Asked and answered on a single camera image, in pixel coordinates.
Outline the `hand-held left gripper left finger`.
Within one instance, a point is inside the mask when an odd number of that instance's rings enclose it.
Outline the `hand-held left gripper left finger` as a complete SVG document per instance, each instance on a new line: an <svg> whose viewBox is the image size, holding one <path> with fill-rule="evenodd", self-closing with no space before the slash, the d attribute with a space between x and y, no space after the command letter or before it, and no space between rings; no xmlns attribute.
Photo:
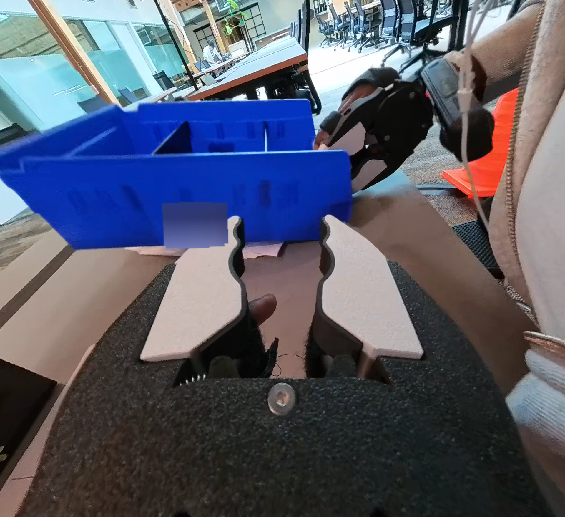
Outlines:
<svg viewBox="0 0 565 517"><path fill-rule="evenodd" d="M246 330L244 220L232 216L227 227L225 245L186 250L176 262L142 348L142 362L189 359L199 372L208 372L216 356L241 352Z"/></svg>

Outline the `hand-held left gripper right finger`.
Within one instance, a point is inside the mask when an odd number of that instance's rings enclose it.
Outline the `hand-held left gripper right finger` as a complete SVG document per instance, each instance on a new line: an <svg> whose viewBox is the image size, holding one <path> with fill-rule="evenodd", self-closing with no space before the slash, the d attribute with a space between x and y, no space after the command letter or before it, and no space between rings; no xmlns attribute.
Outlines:
<svg viewBox="0 0 565 517"><path fill-rule="evenodd" d="M315 375L372 376L382 359L420 361L424 350L385 256L332 215L320 234Z"/></svg>

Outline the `blue plastic storage bin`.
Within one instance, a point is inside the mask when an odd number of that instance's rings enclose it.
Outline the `blue plastic storage bin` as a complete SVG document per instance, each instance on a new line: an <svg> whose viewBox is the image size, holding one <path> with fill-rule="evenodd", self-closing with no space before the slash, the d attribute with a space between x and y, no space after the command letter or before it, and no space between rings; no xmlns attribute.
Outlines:
<svg viewBox="0 0 565 517"><path fill-rule="evenodd" d="M193 153L153 155L184 121ZM163 246L179 203L225 204L246 242L310 241L353 206L349 156L314 137L300 99L112 105L2 147L1 180L76 250Z"/></svg>

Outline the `person's right forearm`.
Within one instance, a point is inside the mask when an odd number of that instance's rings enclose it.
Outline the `person's right forearm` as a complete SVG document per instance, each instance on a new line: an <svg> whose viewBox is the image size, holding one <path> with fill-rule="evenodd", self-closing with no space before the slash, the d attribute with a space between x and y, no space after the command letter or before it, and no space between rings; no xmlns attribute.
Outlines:
<svg viewBox="0 0 565 517"><path fill-rule="evenodd" d="M473 44L473 93L482 104L518 87L526 54L537 41L546 1L526 1L509 21Z"/></svg>

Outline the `beige desk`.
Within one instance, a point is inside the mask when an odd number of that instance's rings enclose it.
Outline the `beige desk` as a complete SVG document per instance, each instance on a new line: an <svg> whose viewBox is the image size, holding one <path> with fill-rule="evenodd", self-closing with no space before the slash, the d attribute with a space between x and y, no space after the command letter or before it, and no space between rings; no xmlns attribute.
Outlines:
<svg viewBox="0 0 565 517"><path fill-rule="evenodd" d="M533 323L401 171L347 225L387 259L422 360L315 375L321 224L244 262L246 323L277 301L266 379L240 376L242 350L208 372L142 362L173 258L70 254L1 321L3 360L66 383L1 478L1 516L552 516L505 403Z"/></svg>

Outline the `person's right hand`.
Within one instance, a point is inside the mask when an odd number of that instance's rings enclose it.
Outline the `person's right hand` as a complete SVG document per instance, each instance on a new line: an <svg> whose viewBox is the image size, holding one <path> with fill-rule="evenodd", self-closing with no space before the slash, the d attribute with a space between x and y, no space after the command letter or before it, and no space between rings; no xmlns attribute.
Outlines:
<svg viewBox="0 0 565 517"><path fill-rule="evenodd" d="M358 99L369 97L376 89L385 88L399 78L398 71L390 67L369 68L358 76L343 93L337 110L332 111L319 126L314 140L314 150L318 150L321 145L327 144L329 136L335 127L330 122L336 118L338 113L340 115L344 114L349 109L349 106Z"/></svg>

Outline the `person's left hand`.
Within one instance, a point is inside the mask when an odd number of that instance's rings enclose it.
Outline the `person's left hand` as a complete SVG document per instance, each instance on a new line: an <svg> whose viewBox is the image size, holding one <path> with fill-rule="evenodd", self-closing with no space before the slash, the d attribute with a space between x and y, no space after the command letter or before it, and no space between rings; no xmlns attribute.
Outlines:
<svg viewBox="0 0 565 517"><path fill-rule="evenodd" d="M276 297L272 294L249 302L244 344L238 367L242 378L266 379L272 376L279 340L275 338L271 346L265 348L260 326L273 315L276 305Z"/></svg>

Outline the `white papers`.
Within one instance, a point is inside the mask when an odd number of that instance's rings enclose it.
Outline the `white papers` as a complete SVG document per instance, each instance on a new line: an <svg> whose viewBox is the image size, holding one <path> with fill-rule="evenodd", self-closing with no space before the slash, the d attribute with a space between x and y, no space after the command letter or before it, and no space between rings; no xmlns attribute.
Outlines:
<svg viewBox="0 0 565 517"><path fill-rule="evenodd" d="M260 257L279 257L284 251L286 243L255 242L247 243L242 254L244 259L255 259ZM136 252L145 256L170 256L180 257L186 250L181 248L166 248L165 246L143 246L143 247L126 247L128 251Z"/></svg>

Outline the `orange traffic cone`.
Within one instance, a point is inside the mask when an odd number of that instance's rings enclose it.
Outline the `orange traffic cone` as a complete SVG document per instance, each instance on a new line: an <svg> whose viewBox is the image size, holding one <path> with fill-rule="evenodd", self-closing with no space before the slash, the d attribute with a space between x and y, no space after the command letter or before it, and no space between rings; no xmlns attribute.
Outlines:
<svg viewBox="0 0 565 517"><path fill-rule="evenodd" d="M494 196L498 189L507 160L518 91L513 89L498 99L492 112L493 148L486 156L469 163L479 198Z"/></svg>

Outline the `row of black office chairs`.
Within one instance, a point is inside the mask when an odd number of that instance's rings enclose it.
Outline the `row of black office chairs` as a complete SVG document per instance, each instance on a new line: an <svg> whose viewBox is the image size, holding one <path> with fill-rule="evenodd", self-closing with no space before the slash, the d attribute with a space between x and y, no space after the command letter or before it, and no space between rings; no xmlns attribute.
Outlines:
<svg viewBox="0 0 565 517"><path fill-rule="evenodd" d="M407 60L398 68L403 73L413 64L422 65L445 55L433 48L439 44L445 28L456 30L460 16L456 14L455 0L378 0L379 5L355 4L354 9L344 3L345 12L337 14L329 4L327 20L317 14L324 44L335 47L391 46L380 62L384 68L397 53L406 54Z"/></svg>

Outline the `black floor mat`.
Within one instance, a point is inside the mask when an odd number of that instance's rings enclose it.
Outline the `black floor mat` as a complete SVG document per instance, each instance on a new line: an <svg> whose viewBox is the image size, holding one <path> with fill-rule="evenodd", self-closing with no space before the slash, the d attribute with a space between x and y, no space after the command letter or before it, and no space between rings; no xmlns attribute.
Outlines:
<svg viewBox="0 0 565 517"><path fill-rule="evenodd" d="M480 220L453 226L453 231L495 279L504 279L491 249L488 233Z"/></svg>

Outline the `person's beige hoodie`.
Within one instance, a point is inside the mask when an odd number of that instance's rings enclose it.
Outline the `person's beige hoodie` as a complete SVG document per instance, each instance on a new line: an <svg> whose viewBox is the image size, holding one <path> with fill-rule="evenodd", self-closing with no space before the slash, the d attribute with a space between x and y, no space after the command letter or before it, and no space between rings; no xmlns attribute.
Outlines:
<svg viewBox="0 0 565 517"><path fill-rule="evenodd" d="M510 21L530 38L512 151L490 218L491 245L532 310L526 374L506 398L545 489L564 511L564 0L528 0Z"/></svg>

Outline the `black box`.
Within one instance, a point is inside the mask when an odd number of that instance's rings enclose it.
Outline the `black box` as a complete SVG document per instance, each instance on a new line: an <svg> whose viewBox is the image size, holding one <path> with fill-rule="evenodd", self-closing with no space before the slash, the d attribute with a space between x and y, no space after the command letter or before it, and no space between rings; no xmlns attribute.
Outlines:
<svg viewBox="0 0 565 517"><path fill-rule="evenodd" d="M50 400L57 382L1 359L1 473Z"/></svg>

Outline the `frosted glass partition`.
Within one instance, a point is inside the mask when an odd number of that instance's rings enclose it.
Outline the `frosted glass partition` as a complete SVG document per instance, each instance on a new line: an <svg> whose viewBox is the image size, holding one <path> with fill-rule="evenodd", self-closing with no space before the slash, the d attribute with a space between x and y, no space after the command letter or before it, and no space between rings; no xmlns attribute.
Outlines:
<svg viewBox="0 0 565 517"><path fill-rule="evenodd" d="M145 99L162 89L158 74L171 82L184 66L163 25L95 19L65 19L71 33L119 104ZM95 96L44 23L30 14L1 13L1 78L36 108L38 95L55 104Z"/></svg>

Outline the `wooden post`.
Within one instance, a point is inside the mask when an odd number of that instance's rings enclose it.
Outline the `wooden post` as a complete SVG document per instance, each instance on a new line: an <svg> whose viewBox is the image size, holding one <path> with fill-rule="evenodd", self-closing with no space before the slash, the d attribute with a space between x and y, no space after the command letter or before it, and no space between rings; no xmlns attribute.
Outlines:
<svg viewBox="0 0 565 517"><path fill-rule="evenodd" d="M92 92L102 97L106 103L119 105L119 101L112 89L95 67L65 20L56 11L51 1L27 1L63 50L69 63L80 73Z"/></svg>

